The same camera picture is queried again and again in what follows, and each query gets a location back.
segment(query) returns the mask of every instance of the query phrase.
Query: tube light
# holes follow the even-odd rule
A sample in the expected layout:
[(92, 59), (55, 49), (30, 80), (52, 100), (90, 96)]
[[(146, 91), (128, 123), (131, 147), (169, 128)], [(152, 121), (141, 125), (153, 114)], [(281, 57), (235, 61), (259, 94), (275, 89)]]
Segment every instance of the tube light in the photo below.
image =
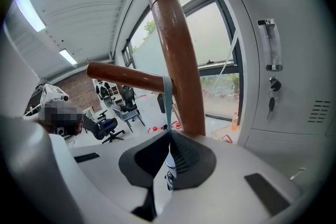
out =
[(61, 54), (70, 64), (75, 65), (77, 62), (74, 58), (67, 52), (66, 49), (60, 50), (59, 54)]
[(44, 23), (38, 17), (30, 0), (15, 0), (15, 2), (19, 10), (23, 14), (23, 16), (30, 23), (30, 25), (35, 29), (35, 31), (39, 32), (42, 29), (46, 28)]

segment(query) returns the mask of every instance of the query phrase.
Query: ceiling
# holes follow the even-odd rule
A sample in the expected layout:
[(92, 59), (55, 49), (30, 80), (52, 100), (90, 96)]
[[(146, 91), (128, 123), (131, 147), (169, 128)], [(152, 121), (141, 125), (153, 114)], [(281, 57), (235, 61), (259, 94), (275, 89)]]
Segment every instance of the ceiling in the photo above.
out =
[(19, 52), (40, 78), (73, 70), (59, 53), (67, 49), (79, 65), (109, 59), (125, 0), (30, 0), (46, 25), (35, 32), (13, 4), (6, 26)]

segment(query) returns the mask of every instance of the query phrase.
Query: bottle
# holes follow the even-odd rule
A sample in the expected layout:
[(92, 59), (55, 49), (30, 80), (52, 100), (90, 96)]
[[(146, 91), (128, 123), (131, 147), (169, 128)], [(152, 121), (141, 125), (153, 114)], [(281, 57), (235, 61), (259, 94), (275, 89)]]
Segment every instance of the bottle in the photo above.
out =
[(234, 116), (232, 117), (232, 124), (231, 124), (231, 130), (232, 131), (237, 130), (237, 123), (238, 123), (238, 113), (235, 112)]

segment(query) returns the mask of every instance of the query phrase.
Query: keyring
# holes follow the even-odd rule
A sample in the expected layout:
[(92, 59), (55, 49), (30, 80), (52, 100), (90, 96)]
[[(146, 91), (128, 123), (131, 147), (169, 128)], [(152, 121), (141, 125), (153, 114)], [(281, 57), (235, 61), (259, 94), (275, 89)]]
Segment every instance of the keyring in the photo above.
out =
[(271, 96), (271, 95), (270, 95), (270, 93), (271, 93), (271, 92), (274, 92), (274, 90), (270, 90), (270, 91), (268, 92), (268, 97), (270, 97), (270, 98), (272, 98), (272, 97), (273, 97), (273, 98), (274, 98), (274, 100), (277, 100), (277, 99), (278, 99), (278, 97)]

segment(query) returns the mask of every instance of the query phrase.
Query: window frame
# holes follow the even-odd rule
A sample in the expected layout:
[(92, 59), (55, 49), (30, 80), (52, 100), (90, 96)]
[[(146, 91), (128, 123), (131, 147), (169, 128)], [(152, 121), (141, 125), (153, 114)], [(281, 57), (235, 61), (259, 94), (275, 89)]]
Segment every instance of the window frame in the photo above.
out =
[[(186, 3), (182, 9), (186, 17), (189, 15), (199, 11), (200, 9), (212, 4), (216, 3), (218, 10), (222, 16), (222, 19), (224, 21), (226, 31), (228, 33), (229, 41), (232, 42), (233, 40), (233, 35), (235, 33), (235, 25), (233, 23), (231, 14), (224, 2), (224, 0), (190, 0), (188, 3)], [(130, 64), (133, 64), (134, 69), (136, 69), (136, 65), (134, 62), (134, 57), (133, 57), (133, 48), (131, 44), (131, 39), (140, 26), (140, 24), (143, 22), (143, 20), (146, 18), (148, 13), (150, 12), (150, 7), (149, 5), (146, 7), (146, 9), (143, 11), (141, 14), (140, 18), (134, 25), (129, 38), (126, 40), (125, 46), (122, 49), (122, 55), (124, 58), (125, 66), (128, 67)], [(126, 49), (128, 48), (129, 53), (130, 53), (130, 60), (127, 61), (126, 57)], [(241, 116), (241, 111), (243, 109), (243, 95), (244, 95), (244, 73), (243, 73), (243, 60), (242, 60), (242, 53), (240, 50), (240, 44), (239, 44), (239, 39), (237, 39), (237, 44), (232, 52), (233, 56), (233, 63), (228, 63), (223, 74), (231, 74), (231, 73), (238, 73), (239, 74), (239, 106), (238, 106), (238, 122), (237, 124), (240, 124), (240, 116)], [(220, 74), (223, 66), (225, 64), (225, 61), (220, 62), (218, 65), (215, 66), (205, 66), (205, 65), (199, 65), (199, 75), (200, 77), (202, 76), (209, 76), (209, 75), (214, 75), (214, 74)], [(206, 114), (206, 116), (210, 118), (216, 118), (216, 119), (222, 119), (222, 120), (227, 120), (231, 121), (232, 119), (227, 118), (227, 117), (220, 117), (220, 116), (213, 116), (210, 114)]]

